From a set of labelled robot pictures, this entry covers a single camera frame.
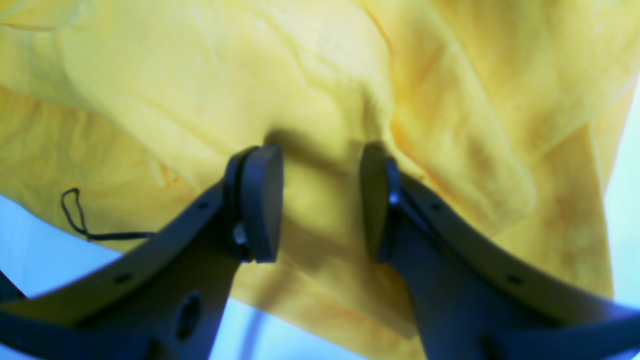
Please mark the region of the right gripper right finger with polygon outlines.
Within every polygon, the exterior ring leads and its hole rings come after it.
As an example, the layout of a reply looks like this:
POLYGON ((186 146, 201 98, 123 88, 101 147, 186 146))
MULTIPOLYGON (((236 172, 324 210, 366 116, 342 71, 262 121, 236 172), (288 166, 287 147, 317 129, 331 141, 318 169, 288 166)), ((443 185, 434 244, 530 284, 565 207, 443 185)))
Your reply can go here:
POLYGON ((429 360, 631 360, 639 311, 538 271, 478 233, 382 144, 364 146, 366 248, 406 285, 429 360))

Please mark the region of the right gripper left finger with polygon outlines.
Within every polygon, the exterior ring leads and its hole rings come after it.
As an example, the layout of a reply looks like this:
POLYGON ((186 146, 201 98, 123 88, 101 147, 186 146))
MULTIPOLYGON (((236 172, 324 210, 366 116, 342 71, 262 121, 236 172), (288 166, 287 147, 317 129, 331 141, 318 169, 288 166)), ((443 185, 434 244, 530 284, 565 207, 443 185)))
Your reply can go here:
POLYGON ((44 360, 206 360, 243 263, 278 256, 279 145, 233 157, 222 180, 116 262, 1 306, 1 343, 44 360))

